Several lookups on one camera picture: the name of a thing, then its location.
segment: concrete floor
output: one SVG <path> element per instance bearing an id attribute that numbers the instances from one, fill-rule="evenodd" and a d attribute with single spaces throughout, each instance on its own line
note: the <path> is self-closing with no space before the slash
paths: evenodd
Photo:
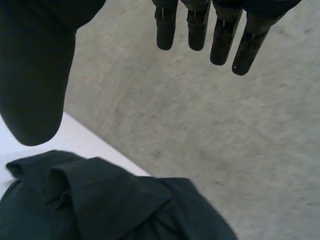
<path id="1" fill-rule="evenodd" d="M 289 12 L 251 71 L 188 48 L 179 5 L 170 51 L 154 6 L 109 1 L 77 34 L 65 110 L 146 171 L 187 177 L 243 240 L 320 239 L 320 1 Z"/>

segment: dark green fabric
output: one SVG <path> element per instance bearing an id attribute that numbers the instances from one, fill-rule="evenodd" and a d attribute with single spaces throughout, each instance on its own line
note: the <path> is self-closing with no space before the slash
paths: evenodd
<path id="1" fill-rule="evenodd" d="M 1 240 L 235 240 L 185 178 L 134 176 L 100 158 L 50 151 L 7 164 Z"/>

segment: hand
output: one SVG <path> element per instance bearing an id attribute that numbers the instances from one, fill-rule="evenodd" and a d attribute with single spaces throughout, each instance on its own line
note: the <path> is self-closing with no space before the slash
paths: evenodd
<path id="1" fill-rule="evenodd" d="M 174 42 L 179 0 L 152 0 L 157 25 L 157 46 L 169 50 Z M 188 43 L 195 51 L 205 45 L 211 0 L 181 0 L 188 8 Z M 217 20 L 210 61 L 224 65 L 227 61 L 243 10 L 246 26 L 235 55 L 232 71 L 245 75 L 263 44 L 270 28 L 301 0 L 212 0 Z"/>

